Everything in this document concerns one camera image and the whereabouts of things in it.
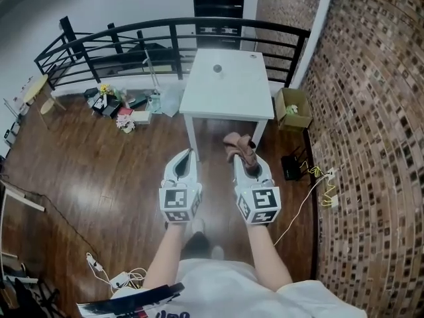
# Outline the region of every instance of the person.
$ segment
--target person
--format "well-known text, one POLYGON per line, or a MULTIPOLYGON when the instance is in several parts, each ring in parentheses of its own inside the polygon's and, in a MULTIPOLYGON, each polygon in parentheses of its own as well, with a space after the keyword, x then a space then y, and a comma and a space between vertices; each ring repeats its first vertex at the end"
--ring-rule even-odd
POLYGON ((201 219, 192 221, 193 236, 182 248, 185 229, 185 224, 169 223, 144 279, 143 290, 177 282, 185 287, 180 296, 155 308, 155 318, 366 317, 321 282, 293 283, 264 225, 247 225, 254 268, 223 260, 219 246, 209 253, 201 219))

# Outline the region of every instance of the white wall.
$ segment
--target white wall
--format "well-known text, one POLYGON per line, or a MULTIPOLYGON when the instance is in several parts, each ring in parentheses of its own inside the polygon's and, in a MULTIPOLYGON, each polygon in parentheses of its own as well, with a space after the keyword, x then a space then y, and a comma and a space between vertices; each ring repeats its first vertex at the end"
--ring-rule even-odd
MULTIPOLYGON (((257 2, 244 0, 245 19, 256 18, 257 2)), ((40 75, 34 59, 60 34, 59 19, 65 16, 76 32, 99 32, 112 22, 193 17, 194 10, 193 0, 24 0, 0 19, 1 135, 11 126, 3 98, 11 101, 30 76, 40 75)))

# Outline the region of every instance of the cardboard box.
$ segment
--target cardboard box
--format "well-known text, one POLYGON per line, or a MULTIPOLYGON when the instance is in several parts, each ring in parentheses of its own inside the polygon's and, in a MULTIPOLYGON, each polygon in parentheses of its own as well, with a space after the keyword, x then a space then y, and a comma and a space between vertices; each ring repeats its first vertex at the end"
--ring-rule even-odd
POLYGON ((312 121, 306 93, 300 89, 281 88, 275 96, 278 128, 286 131, 303 131, 312 121), (287 114, 286 107, 297 106, 297 114, 287 114))

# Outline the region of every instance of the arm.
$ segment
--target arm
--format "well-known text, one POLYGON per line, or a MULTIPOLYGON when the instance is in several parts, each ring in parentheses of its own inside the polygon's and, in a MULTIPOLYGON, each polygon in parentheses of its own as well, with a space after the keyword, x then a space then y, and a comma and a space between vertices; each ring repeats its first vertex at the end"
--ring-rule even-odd
POLYGON ((184 224, 168 225, 158 252, 147 270, 144 288, 154 289, 162 285, 175 284, 185 229, 184 224))
POLYGON ((289 271, 278 255, 264 225, 247 225, 254 267, 261 285, 272 291, 292 283, 289 271))

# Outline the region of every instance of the black frame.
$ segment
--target black frame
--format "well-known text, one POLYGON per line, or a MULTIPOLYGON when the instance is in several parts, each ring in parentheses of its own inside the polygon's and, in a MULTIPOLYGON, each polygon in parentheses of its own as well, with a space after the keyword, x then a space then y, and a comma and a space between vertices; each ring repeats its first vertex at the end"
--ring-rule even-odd
MULTIPOLYGON (((256 21, 256 20, 248 20, 248 19, 234 19, 234 18, 215 18, 215 17, 198 17, 198 18, 175 18, 175 19, 161 19, 161 20, 153 20, 153 21, 145 21, 143 23, 135 23, 125 26, 114 27, 113 24, 108 25, 109 29, 104 30, 99 33, 86 33, 86 32, 75 32, 76 36, 84 36, 83 38, 77 38, 77 40, 66 42, 65 33, 61 34, 57 39, 55 39, 49 46, 46 47, 34 60, 38 69, 42 74, 48 74, 48 84, 52 89, 56 86, 66 85, 69 83, 75 83, 80 81, 87 80, 96 80, 97 83, 101 82, 101 78, 112 78, 115 76, 137 76, 137 75, 146 75, 150 74, 148 72, 140 72, 140 73, 130 73, 130 74, 112 74, 108 76, 100 76, 95 68, 96 63, 104 62, 105 60, 110 59, 118 59, 119 62, 124 60, 125 58, 129 58, 130 56, 134 57, 134 55, 142 55, 144 51, 142 50, 146 42, 151 42, 155 40, 171 40, 172 47, 171 48, 159 48, 155 50, 149 50, 149 53, 152 51, 170 51, 172 52, 171 60, 157 60, 152 61, 153 65, 155 64, 170 64, 172 70, 169 72, 159 72, 159 74, 177 74, 178 79, 182 80, 183 78, 183 70, 182 63, 185 62, 193 62, 193 57, 182 58, 181 52, 195 52, 197 48, 180 48, 178 46, 178 39, 183 38, 202 38, 202 37, 218 37, 222 39, 235 39, 235 40, 245 40, 245 41, 253 41, 264 44, 273 44, 275 46, 281 46, 286 48, 294 48, 294 55, 290 56, 281 56, 273 53, 262 53, 263 56, 269 58, 275 58, 279 60, 290 61, 290 68, 281 68, 276 66, 266 66, 267 70, 275 70, 279 72, 285 72, 286 77, 284 79, 276 79, 269 78, 270 81, 277 81, 284 83, 286 87, 290 84, 295 68, 299 61, 299 57, 305 43, 305 39, 309 38, 311 32, 309 30, 304 30, 300 28, 295 28, 286 25, 279 25, 276 23, 267 23, 265 21, 256 21), (292 34, 297 36, 297 42, 295 44, 288 44, 285 42, 278 42, 274 40, 260 39, 260 38, 251 38, 247 36, 228 36, 228 35, 204 35, 204 34, 178 34, 177 26, 178 25, 202 25, 203 27, 207 25, 208 27, 223 27, 228 24, 234 25, 234 27, 253 27, 253 28, 261 28, 266 30, 272 30, 276 32, 283 32, 286 34, 292 34), (170 29, 170 35, 166 36, 153 36, 150 38, 143 38, 142 30, 145 28, 152 27, 163 27, 168 26, 170 29), (128 31, 136 31, 137 37, 123 36, 121 33, 128 31), (92 43, 105 43, 101 46, 88 46, 92 43), (123 45, 142 45, 140 50, 134 50, 131 53, 123 52, 124 49, 131 49, 132 46, 123 46, 123 45), (75 48, 80 48, 79 52, 75 52, 75 48), (109 56, 90 56, 89 53, 94 52, 96 50, 100 50, 103 48, 114 48, 116 50, 116 54, 112 54, 109 56), (84 60, 80 62, 76 62, 75 57, 83 57, 84 60), (88 70, 81 70, 73 73, 66 73, 66 70, 72 66, 77 66, 80 64, 87 64, 88 70), (62 70, 60 74, 54 77, 54 73, 62 70), (78 74, 91 72, 92 77, 78 79, 78 74), (60 79, 68 76, 76 76, 77 79, 73 81, 68 81, 65 83, 60 83, 60 79)), ((123 61, 126 65, 134 64, 139 65, 142 64, 142 61, 134 61, 127 62, 123 61)), ((122 66, 122 63, 112 64, 109 66, 102 66, 101 69, 113 68, 117 66, 122 66)))

